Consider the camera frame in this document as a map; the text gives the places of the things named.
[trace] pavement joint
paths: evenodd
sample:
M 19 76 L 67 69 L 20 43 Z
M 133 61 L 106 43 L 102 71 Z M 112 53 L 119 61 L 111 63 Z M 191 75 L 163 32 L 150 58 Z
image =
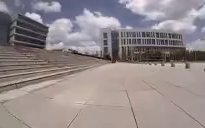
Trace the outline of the pavement joint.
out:
M 6 110 L 6 112 L 8 112 L 8 114 L 10 114 L 12 117 L 14 117 L 15 119 L 17 119 L 18 121 L 20 121 L 22 124 L 24 124 L 25 126 L 27 126 L 28 128 L 32 128 L 30 125 L 28 125 L 27 123 L 25 123 L 23 120 L 19 119 L 18 117 L 16 117 L 15 115 L 13 115 L 7 108 L 6 106 L 4 106 L 4 104 L 1 104 L 1 106 Z
M 133 115 L 133 118 L 134 118 L 134 121 L 135 121 L 135 124 L 136 124 L 136 128 L 139 128 L 139 124 L 138 124 L 138 122 L 137 122 L 137 120 L 136 120 L 135 112 L 134 112 L 134 110 L 133 110 L 133 106 L 132 106 L 130 97 L 129 97 L 129 95 L 128 95 L 128 91 L 127 91 L 126 89 L 125 89 L 125 93 L 126 93 L 126 96 L 127 96 L 127 98 L 128 98 L 128 102 L 129 102 L 129 104 L 130 104 L 130 108 L 131 108 L 131 112 L 132 112 L 132 115 Z
M 188 92 L 188 93 L 190 93 L 190 94 L 192 94 L 192 95 L 194 95 L 194 96 L 197 96 L 197 97 L 199 97 L 199 98 L 203 98 L 202 95 L 199 95 L 199 94 L 197 94 L 197 93 L 195 93 L 195 92 L 192 92 L 192 91 L 190 91 L 190 90 L 187 89 L 187 88 L 181 87 L 181 86 L 176 85 L 176 84 L 173 84 L 173 83 L 171 83 L 171 82 L 166 82 L 166 83 L 167 83 L 168 85 L 170 85 L 170 86 L 174 86 L 174 87 L 183 89 L 184 91 L 186 91 L 186 92 Z
M 155 90 L 156 92 L 158 92 L 159 94 L 161 94 L 163 97 L 166 98 L 166 96 L 160 92 L 157 88 L 153 87 L 151 84 L 149 84 L 147 81 L 144 81 L 142 80 L 146 85 L 148 85 L 149 87 L 151 87 L 153 90 Z M 180 109 L 181 111 L 183 111 L 186 115 L 188 115 L 190 118 L 192 118 L 195 122 L 197 122 L 202 128 L 205 128 L 205 126 L 200 122 L 198 121 L 195 117 L 193 117 L 191 114 L 189 114 L 186 110 L 184 110 L 182 107 L 180 107 L 179 105 L 177 105 L 174 101 L 170 100 L 169 98 L 166 98 L 168 99 L 169 102 L 171 102 L 174 106 L 176 106 L 178 109 Z

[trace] sky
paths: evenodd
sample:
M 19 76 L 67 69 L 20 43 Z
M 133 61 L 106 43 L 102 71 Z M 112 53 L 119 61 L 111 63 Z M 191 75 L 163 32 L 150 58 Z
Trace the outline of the sky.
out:
M 205 0 L 0 0 L 0 11 L 49 26 L 47 48 L 100 50 L 101 28 L 143 28 L 184 34 L 205 50 Z

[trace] ground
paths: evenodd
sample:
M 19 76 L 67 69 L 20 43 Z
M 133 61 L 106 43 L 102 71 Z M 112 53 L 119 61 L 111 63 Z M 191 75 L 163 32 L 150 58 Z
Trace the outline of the ground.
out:
M 205 128 L 205 63 L 116 63 L 0 95 L 0 128 Z

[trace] stair step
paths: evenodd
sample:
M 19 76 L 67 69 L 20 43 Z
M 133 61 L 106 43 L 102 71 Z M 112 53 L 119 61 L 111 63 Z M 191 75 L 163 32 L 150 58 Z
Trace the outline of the stair step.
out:
M 0 51 L 0 54 L 7 54 L 7 55 L 16 55 L 16 54 L 20 54 L 20 53 L 17 53 L 15 51 Z
M 29 66 L 29 65 L 47 65 L 48 62 L 39 62 L 39 63 L 0 63 L 0 67 L 4 66 Z
M 30 60 L 30 59 L 0 59 L 0 63 L 7 63 L 7 62 L 14 62 L 14 63 L 22 63 L 22 62 L 45 62 L 43 60 Z
M 64 67 L 64 68 L 54 67 L 52 69 L 44 69 L 44 70 L 37 70 L 37 71 L 35 70 L 35 71 L 30 71 L 30 72 L 0 75 L 0 82 L 10 81 L 14 79 L 23 79 L 23 78 L 32 77 L 32 76 L 39 76 L 39 75 L 44 75 L 47 73 L 53 73 L 53 72 L 58 72 L 60 70 L 68 70 L 68 69 L 73 69 L 73 68 L 76 68 L 76 67 Z
M 39 66 L 39 67 L 21 67 L 21 68 L 10 68 L 10 69 L 0 69 L 0 76 L 4 75 L 11 75 L 11 74 L 17 74 L 17 73 L 24 73 L 24 72 L 33 72 L 33 71 L 40 71 L 40 70 L 49 70 L 49 69 L 62 69 L 63 67 L 67 68 L 76 68 L 76 67 L 83 67 L 86 65 L 78 65 L 78 66 L 61 66 L 57 67 L 55 65 L 49 65 L 49 66 Z
M 78 69 L 71 69 L 71 70 L 60 71 L 60 72 L 50 73 L 50 74 L 41 75 L 41 76 L 24 78 L 22 80 L 13 80 L 13 81 L 9 81 L 9 82 L 3 82 L 3 83 L 0 83 L 0 93 L 5 92 L 5 91 L 9 91 L 9 90 L 13 90 L 13 89 L 17 89 L 17 88 L 22 88 L 24 86 L 39 83 L 39 82 L 42 82 L 45 80 L 55 79 L 55 78 L 60 77 L 60 76 L 70 75 L 70 74 L 73 74 L 76 72 L 87 70 L 87 69 L 92 68 L 92 67 L 93 66 L 78 68 Z
M 28 59 L 27 56 L 0 56 L 0 59 Z

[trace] plaza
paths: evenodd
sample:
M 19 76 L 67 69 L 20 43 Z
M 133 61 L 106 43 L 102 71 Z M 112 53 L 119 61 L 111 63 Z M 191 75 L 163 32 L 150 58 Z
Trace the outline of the plaza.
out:
M 0 128 L 205 128 L 205 63 L 116 63 L 0 94 Z

